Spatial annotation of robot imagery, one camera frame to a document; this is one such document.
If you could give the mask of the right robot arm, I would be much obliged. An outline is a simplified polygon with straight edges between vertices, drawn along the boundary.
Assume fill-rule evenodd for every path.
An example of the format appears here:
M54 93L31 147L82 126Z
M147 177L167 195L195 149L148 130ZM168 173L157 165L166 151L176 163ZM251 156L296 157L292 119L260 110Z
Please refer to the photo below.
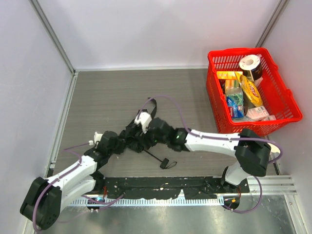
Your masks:
M212 134L173 128L158 117L143 124L142 130L149 146L162 143L177 152L206 151L235 158L236 162L224 169L220 180L221 187L228 192L250 176L266 175L271 147L252 130L243 129L238 134Z

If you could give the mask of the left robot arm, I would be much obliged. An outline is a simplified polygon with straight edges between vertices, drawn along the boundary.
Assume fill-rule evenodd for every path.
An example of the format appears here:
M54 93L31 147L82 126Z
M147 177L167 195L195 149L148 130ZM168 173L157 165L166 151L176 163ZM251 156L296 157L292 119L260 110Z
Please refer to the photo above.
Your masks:
M20 213L32 221L34 231L50 228L62 210L72 201L88 192L100 192L105 177L99 171L112 154L121 154L125 140L112 131L95 133L89 142L91 148L78 161L62 172L48 177L37 177L26 194Z

